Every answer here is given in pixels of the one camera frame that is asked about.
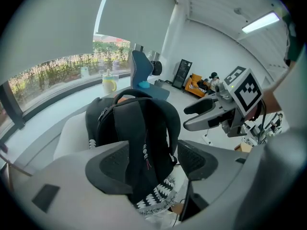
curved window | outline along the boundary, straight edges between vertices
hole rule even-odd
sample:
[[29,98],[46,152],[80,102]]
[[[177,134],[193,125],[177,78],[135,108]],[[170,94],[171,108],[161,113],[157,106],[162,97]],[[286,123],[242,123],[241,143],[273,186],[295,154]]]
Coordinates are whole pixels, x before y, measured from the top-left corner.
[[154,52],[153,50],[143,47],[142,52],[146,55],[146,57],[147,57],[150,61],[152,61],[152,60],[155,60],[155,61],[158,60],[158,55],[159,55],[159,54],[156,53],[156,52]]
[[106,35],[94,36],[93,54],[73,55],[34,66],[9,80],[22,111],[56,92],[90,79],[98,79],[107,69],[129,73],[129,41]]

gray office chair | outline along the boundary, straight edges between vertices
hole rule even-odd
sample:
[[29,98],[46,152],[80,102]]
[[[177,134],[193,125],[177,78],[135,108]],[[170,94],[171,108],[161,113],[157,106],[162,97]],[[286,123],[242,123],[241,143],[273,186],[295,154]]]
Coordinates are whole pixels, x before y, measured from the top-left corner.
[[153,98],[166,100],[169,91],[158,86],[150,84],[147,89],[141,88],[138,84],[147,81],[148,76],[152,73],[154,67],[143,52],[133,50],[131,64],[131,88],[145,92]]

roller shade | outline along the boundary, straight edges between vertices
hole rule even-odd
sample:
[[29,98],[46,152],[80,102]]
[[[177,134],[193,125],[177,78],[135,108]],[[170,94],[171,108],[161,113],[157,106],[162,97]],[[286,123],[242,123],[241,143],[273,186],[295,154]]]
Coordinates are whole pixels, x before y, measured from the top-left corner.
[[106,0],[98,33],[161,53],[174,0]]
[[0,44],[0,84],[37,64],[92,53],[101,0],[26,0]]

ceiling light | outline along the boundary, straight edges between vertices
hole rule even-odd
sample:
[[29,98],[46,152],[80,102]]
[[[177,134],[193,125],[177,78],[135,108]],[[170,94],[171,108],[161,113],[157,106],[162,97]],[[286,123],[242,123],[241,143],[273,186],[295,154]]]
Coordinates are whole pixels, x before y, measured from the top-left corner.
[[270,12],[262,16],[261,18],[255,20],[254,22],[250,23],[249,25],[244,26],[242,28],[242,31],[245,33],[250,33],[277,21],[279,21],[278,16],[274,12]]

black backpack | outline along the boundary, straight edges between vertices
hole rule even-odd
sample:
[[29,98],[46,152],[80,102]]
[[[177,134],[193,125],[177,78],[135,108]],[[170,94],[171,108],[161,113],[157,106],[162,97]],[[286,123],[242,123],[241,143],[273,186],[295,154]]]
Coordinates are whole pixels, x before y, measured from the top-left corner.
[[[135,98],[117,103],[123,95]],[[129,141],[125,184],[132,187],[129,200],[136,204],[172,172],[180,133],[177,110],[139,90],[125,90],[115,98],[97,98],[87,108],[90,146]],[[169,146],[166,140],[169,134]]]

